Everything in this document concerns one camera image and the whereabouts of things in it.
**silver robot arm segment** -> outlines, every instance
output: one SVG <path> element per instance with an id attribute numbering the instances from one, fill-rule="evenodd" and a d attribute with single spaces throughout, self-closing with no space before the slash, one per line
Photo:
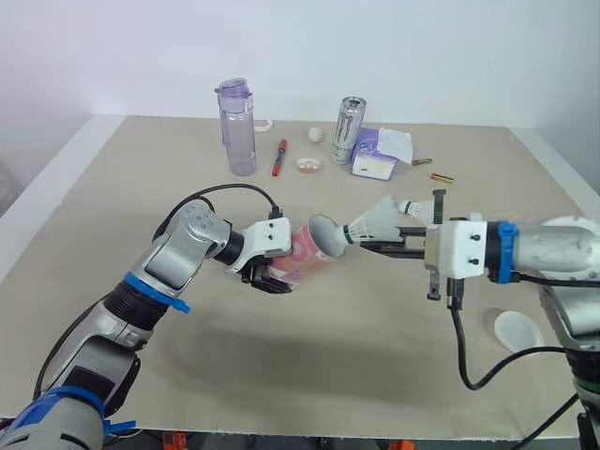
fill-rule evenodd
<path id="1" fill-rule="evenodd" d="M 203 261 L 243 267 L 255 257 L 291 252 L 285 217 L 250 229 L 252 239 L 201 203 L 181 207 L 123 281 L 56 342 L 39 373 L 34 402 L 0 430 L 0 449 L 101 448 L 107 431 L 102 420 L 121 407 L 140 369 L 136 352 L 169 307 L 189 311 L 179 295 Z"/>

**white paper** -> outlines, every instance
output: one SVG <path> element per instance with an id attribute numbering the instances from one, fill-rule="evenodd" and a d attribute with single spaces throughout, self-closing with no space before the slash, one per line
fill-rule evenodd
<path id="1" fill-rule="evenodd" d="M 413 162 L 413 137 L 395 129 L 380 128 L 377 151 L 411 164 Z"/>

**orange clamp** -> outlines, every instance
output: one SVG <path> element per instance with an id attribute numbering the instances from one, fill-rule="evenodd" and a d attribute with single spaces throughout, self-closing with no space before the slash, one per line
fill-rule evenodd
<path id="1" fill-rule="evenodd" d="M 388 450 L 414 450 L 414 444 L 410 441 L 398 441 L 390 443 Z"/>

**table surface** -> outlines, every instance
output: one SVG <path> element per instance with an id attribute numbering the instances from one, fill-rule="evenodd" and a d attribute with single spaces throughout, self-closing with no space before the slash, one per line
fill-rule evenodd
<path id="1" fill-rule="evenodd" d="M 256 184 L 294 227 L 316 213 L 348 223 L 385 193 L 427 200 L 434 188 L 448 190 L 448 217 L 479 211 L 487 219 L 543 221 L 579 214 L 506 128 L 386 125 L 411 132 L 415 157 L 435 162 L 383 182 L 332 163 L 335 124 L 321 124 L 319 144 L 307 139 L 313 125 L 277 122 L 256 133 L 259 168 L 242 179 L 228 170 L 217 120 L 129 117 L 0 285 L 0 415 L 28 403 L 55 340 L 121 279 L 166 213 L 201 188 Z M 281 138 L 288 154 L 273 178 Z M 300 157 L 319 158 L 321 172 L 298 172 Z M 431 171 L 457 181 L 443 185 L 429 179 Z M 268 213 L 253 192 L 210 198 L 237 229 Z M 427 289 L 422 262 L 358 247 L 282 297 L 252 290 L 218 262 L 206 262 L 183 295 L 191 313 L 172 310 L 158 324 L 115 418 L 145 428 L 507 439 L 528 434 L 572 394 L 569 368 L 552 354 L 528 357 L 483 390 L 467 390 L 450 315 L 444 304 L 426 300 Z M 556 343 L 534 286 L 470 279 L 463 320 L 472 378 L 507 355 L 491 327 L 507 309 L 529 315 L 547 344 Z M 576 413 L 547 435 L 576 435 Z"/>

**blue zip tie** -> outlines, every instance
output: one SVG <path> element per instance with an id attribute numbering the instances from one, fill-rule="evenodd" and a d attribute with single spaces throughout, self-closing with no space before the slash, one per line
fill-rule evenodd
<path id="1" fill-rule="evenodd" d="M 148 286 L 146 283 L 134 276 L 131 272 L 127 272 L 123 277 L 123 280 L 126 283 L 128 283 L 131 287 L 137 289 L 144 295 L 149 296 L 150 298 L 156 300 L 159 303 L 162 303 L 169 307 L 173 307 L 178 311 L 183 312 L 184 314 L 188 314 L 191 311 L 191 308 L 186 304 L 186 302 L 184 302 L 180 298 L 173 298 L 169 295 L 165 295 L 164 293 L 157 291 L 152 286 Z"/>

